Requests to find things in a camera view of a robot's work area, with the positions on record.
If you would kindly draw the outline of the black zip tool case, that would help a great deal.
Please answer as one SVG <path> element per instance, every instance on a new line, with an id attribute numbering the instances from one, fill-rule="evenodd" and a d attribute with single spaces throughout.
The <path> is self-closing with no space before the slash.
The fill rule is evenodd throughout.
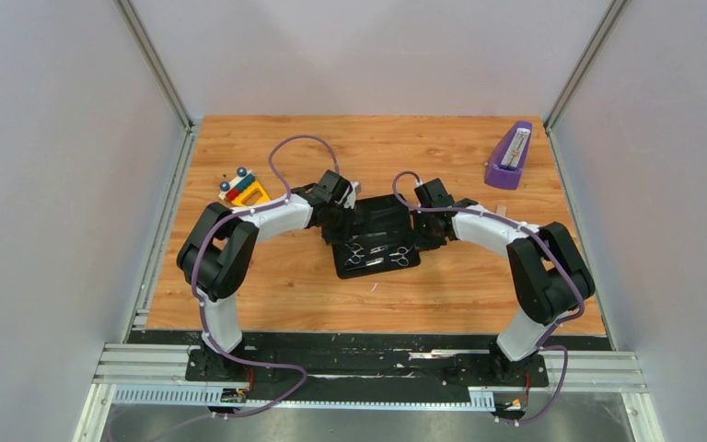
<path id="1" fill-rule="evenodd" d="M 367 254 L 366 259 L 383 257 L 384 263 L 361 268 L 345 268 L 343 265 L 350 256 L 347 244 L 356 242 L 362 245 Z M 411 265 L 399 267 L 391 263 L 383 254 L 371 254 L 370 250 L 377 246 L 388 245 L 394 248 L 405 246 L 412 248 L 409 253 Z M 351 238 L 348 242 L 331 247 L 336 274 L 339 278 L 352 279 L 376 273 L 399 271 L 416 267 L 421 263 L 419 251 L 414 246 L 413 227 L 409 209 L 400 203 L 393 194 L 371 197 L 359 200 L 354 205 L 354 221 L 351 228 Z"/>

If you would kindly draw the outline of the silver hair scissors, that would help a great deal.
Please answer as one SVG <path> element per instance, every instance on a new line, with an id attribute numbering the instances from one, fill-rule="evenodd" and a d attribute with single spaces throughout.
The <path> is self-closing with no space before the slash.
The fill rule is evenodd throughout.
<path id="1" fill-rule="evenodd" d="M 350 251 L 350 256 L 344 263 L 345 268 L 361 268 L 365 266 L 367 254 L 362 245 L 356 242 L 350 242 L 347 244 L 347 248 Z"/>

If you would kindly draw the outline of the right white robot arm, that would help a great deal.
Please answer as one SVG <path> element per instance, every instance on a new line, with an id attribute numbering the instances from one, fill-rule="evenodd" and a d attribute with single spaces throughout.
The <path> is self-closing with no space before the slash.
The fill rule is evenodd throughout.
<path id="1" fill-rule="evenodd" d="M 440 242 L 476 244 L 507 259 L 518 308 L 495 344 L 489 371 L 501 384 L 512 384 L 561 324 L 585 312 L 596 286 L 568 228 L 544 226 L 498 215 L 471 200 L 456 201 L 439 179 L 418 181 L 416 231 Z"/>

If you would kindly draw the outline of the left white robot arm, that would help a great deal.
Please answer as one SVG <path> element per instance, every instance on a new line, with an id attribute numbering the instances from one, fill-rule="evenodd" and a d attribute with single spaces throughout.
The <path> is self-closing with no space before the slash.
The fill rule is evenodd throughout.
<path id="1" fill-rule="evenodd" d="M 329 245 L 352 236 L 354 205 L 360 184 L 328 170 L 319 182 L 294 188 L 282 199 L 229 209 L 209 204 L 180 248 L 182 270 L 200 306 L 203 341 L 213 349 L 209 366 L 223 380 L 238 378 L 245 356 L 237 292 L 255 247 L 270 238 L 317 227 Z"/>

